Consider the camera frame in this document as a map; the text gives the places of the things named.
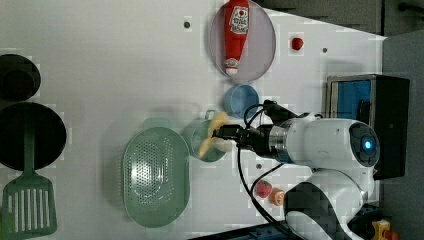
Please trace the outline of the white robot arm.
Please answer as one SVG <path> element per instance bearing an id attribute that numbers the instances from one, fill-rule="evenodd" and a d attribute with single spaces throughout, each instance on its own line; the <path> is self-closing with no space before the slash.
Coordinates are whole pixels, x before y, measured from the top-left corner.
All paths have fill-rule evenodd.
<path id="1" fill-rule="evenodd" d="M 257 128 L 224 125 L 215 137 L 312 174 L 285 192 L 284 218 L 303 240 L 363 240 L 348 223 L 374 191 L 380 143 L 367 124 L 307 114 Z"/>

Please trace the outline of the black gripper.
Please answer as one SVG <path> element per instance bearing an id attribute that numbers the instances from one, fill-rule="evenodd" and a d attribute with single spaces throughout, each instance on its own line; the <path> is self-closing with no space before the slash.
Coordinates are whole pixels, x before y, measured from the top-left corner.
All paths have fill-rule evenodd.
<path id="1" fill-rule="evenodd" d="M 237 143 L 243 148 L 256 154 L 272 154 L 270 147 L 270 132 L 272 124 L 263 124 L 258 128 L 242 129 L 238 124 L 228 124 L 215 129 L 213 137 L 223 140 L 238 140 Z"/>

